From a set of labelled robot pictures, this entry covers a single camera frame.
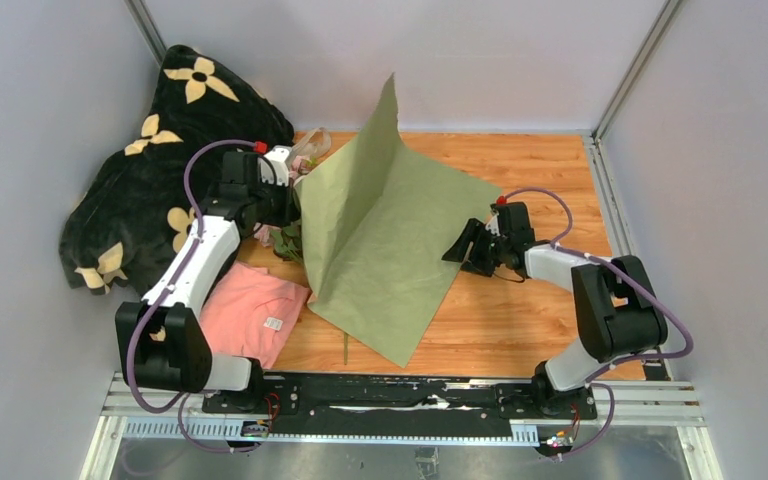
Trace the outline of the pink fake rose stem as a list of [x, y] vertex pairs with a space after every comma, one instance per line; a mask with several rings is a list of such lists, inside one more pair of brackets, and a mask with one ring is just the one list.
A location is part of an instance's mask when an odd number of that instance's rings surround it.
[[317, 158], [309, 155], [296, 155], [288, 167], [288, 175], [293, 181], [309, 174], [317, 165]]
[[315, 295], [303, 265], [300, 226], [261, 228], [241, 250], [239, 259], [303, 290], [300, 307], [288, 316], [294, 323], [273, 362], [275, 368], [337, 372], [348, 366], [350, 337], [310, 309]]

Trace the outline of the beige ribbon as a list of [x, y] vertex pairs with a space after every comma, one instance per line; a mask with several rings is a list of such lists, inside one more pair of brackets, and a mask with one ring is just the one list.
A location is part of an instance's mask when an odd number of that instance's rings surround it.
[[295, 157], [315, 161], [330, 152], [332, 148], [331, 133], [324, 127], [307, 131], [291, 148]]

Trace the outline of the green and tan wrapping paper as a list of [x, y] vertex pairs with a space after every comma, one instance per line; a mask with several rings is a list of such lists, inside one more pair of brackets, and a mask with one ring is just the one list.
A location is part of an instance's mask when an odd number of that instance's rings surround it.
[[458, 272], [443, 260], [498, 186], [409, 148], [388, 79], [363, 128], [296, 186], [311, 310], [406, 366]]

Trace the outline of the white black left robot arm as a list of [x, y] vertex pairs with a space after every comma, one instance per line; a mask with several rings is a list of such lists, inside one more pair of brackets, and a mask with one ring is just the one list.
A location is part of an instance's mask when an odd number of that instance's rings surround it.
[[266, 386], [258, 361], [212, 351], [201, 325], [203, 307], [230, 270], [240, 244], [264, 225], [300, 217], [287, 146], [228, 151], [222, 173], [194, 207], [185, 241], [160, 280], [138, 302], [117, 310], [123, 376], [132, 390], [228, 391], [243, 413], [258, 411]]

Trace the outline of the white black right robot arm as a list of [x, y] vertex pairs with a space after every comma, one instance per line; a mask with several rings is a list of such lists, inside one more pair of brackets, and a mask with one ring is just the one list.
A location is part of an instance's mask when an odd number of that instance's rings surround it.
[[542, 280], [573, 296], [576, 339], [540, 363], [531, 378], [537, 413], [558, 416], [599, 369], [667, 340], [666, 319], [639, 258], [585, 256], [539, 240], [523, 202], [498, 200], [491, 212], [487, 222], [469, 219], [443, 260], [484, 277], [504, 266], [521, 280]]

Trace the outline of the black blanket with cream flowers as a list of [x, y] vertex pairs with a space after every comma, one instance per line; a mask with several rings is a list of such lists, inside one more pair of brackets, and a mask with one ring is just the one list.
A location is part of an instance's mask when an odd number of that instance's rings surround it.
[[61, 231], [67, 285], [105, 295], [112, 287], [148, 292], [183, 247], [200, 201], [220, 179], [227, 139], [287, 145], [284, 113], [218, 60], [186, 45], [162, 60], [137, 138], [102, 164]]

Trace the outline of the pink folded cloth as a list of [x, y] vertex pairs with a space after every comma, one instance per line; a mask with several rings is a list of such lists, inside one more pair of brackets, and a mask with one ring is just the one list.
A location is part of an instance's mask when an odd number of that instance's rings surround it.
[[200, 324], [214, 353], [253, 358], [274, 367], [311, 290], [235, 263], [205, 303]]

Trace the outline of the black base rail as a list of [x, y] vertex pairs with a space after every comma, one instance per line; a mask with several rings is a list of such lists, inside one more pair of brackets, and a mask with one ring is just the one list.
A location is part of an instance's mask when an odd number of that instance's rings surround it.
[[261, 399], [230, 393], [178, 401], [147, 389], [145, 411], [116, 375], [102, 407], [128, 439], [190, 438], [234, 447], [266, 442], [477, 445], [570, 449], [602, 427], [698, 428], [694, 388], [674, 381], [604, 381], [540, 403], [526, 379], [273, 372]]

